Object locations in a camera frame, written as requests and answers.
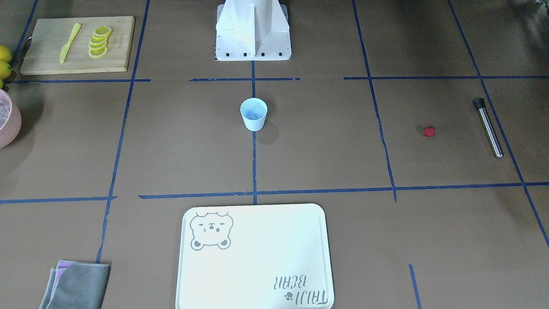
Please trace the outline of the clear ice cube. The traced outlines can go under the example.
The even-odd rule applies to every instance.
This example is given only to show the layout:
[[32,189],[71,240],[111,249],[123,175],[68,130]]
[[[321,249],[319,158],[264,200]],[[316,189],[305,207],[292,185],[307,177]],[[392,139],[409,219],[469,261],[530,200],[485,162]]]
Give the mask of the clear ice cube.
[[244,116],[250,121],[257,121],[263,117],[262,113],[255,113],[255,111],[248,111]]

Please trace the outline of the light blue plastic cup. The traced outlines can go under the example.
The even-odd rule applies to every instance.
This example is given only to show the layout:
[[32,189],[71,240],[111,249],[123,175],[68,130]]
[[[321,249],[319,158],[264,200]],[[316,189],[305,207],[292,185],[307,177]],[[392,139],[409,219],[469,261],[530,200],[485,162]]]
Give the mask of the light blue plastic cup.
[[259,98],[246,99],[240,106],[240,114],[244,125],[249,131],[253,132],[263,128],[267,112],[267,104]]

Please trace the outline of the clear ice cubes pile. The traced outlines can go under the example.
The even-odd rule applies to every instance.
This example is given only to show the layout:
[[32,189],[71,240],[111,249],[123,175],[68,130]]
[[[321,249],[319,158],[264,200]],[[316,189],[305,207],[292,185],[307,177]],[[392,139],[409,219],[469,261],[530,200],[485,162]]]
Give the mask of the clear ice cubes pile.
[[2,128],[5,123],[8,121],[10,116],[10,107],[9,104],[5,104],[2,100],[0,101],[0,128]]

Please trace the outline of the white bear tray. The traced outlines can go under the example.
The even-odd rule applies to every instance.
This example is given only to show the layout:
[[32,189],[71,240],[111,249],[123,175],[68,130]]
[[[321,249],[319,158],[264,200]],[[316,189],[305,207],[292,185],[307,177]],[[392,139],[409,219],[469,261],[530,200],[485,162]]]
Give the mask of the white bear tray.
[[331,309],[334,304],[321,206],[204,206],[184,214],[177,309]]

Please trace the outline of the red strawberry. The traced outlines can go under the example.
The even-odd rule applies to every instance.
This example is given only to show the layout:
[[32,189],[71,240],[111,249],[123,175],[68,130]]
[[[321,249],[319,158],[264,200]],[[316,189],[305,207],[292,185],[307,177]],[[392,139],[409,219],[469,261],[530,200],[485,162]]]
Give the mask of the red strawberry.
[[436,134],[436,129],[435,127],[425,127],[423,129],[423,135],[425,137],[434,137],[434,135]]

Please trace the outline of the lemon slices row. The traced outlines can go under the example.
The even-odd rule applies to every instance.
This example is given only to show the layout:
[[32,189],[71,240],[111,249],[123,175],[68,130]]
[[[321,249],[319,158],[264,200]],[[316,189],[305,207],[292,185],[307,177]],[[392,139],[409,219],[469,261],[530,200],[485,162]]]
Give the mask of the lemon slices row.
[[91,58],[101,58],[107,54],[111,34],[110,26],[99,26],[94,29],[88,41],[88,55]]

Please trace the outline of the yellow plastic knife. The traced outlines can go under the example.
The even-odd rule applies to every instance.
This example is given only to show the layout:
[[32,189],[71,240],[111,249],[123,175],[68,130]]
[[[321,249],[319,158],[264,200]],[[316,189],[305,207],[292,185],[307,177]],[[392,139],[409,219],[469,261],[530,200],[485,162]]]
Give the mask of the yellow plastic knife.
[[81,27],[82,27],[82,25],[80,23],[75,23],[72,30],[71,30],[71,33],[70,33],[70,36],[69,36],[67,42],[61,47],[61,51],[60,51],[60,54],[59,54],[59,62],[61,64],[63,64],[65,62],[67,54],[69,53],[70,48],[71,48],[74,40],[76,39],[77,34],[79,33]]

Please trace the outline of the grey folded cloth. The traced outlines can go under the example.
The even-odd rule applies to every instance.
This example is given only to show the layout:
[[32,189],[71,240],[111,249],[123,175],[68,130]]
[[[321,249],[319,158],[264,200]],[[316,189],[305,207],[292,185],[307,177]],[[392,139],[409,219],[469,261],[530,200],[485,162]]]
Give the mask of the grey folded cloth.
[[59,260],[49,272],[40,309],[100,309],[111,266]]

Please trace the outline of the wooden cutting board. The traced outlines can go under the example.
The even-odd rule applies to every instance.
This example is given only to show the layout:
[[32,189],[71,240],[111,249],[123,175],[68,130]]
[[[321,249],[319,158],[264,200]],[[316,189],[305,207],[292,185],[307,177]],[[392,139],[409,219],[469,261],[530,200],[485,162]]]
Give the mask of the wooden cutting board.
[[[60,62],[62,46],[76,23],[81,29],[71,44],[65,61]],[[108,51],[93,58],[88,45],[94,30],[110,26]],[[133,16],[98,16],[88,18],[39,19],[33,30],[30,48],[23,58],[20,73],[40,76],[73,73],[125,72],[129,66],[135,18]]]

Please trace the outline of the pink bowl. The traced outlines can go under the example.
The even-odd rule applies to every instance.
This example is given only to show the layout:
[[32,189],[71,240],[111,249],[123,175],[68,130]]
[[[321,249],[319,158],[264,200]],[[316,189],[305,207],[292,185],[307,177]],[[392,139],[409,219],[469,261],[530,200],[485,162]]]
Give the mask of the pink bowl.
[[10,107],[9,119],[0,129],[0,148],[4,148],[16,138],[21,129],[21,113],[6,91],[0,91],[0,100]]

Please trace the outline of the lemon middle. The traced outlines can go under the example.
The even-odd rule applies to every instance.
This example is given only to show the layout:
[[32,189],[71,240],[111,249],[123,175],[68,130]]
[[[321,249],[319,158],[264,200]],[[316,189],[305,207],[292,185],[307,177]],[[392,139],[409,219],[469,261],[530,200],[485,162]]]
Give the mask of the lemon middle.
[[12,74],[12,67],[10,63],[4,60],[0,60],[0,80],[8,79]]

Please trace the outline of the lemon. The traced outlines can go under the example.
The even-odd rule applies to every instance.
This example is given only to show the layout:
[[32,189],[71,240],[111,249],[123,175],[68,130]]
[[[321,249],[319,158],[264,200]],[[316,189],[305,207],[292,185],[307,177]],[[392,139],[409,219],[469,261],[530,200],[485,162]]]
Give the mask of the lemon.
[[0,80],[8,79],[12,74],[12,67],[10,63],[4,60],[0,60]]
[[9,63],[12,61],[12,59],[13,55],[10,48],[6,47],[5,45],[0,45],[0,60]]

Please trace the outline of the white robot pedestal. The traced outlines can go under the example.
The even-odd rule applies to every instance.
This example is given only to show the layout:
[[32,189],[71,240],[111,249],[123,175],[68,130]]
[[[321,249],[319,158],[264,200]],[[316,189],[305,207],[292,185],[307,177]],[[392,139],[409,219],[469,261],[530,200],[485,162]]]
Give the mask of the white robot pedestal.
[[278,0],[226,0],[217,7],[217,61],[286,61],[291,58],[287,6]]

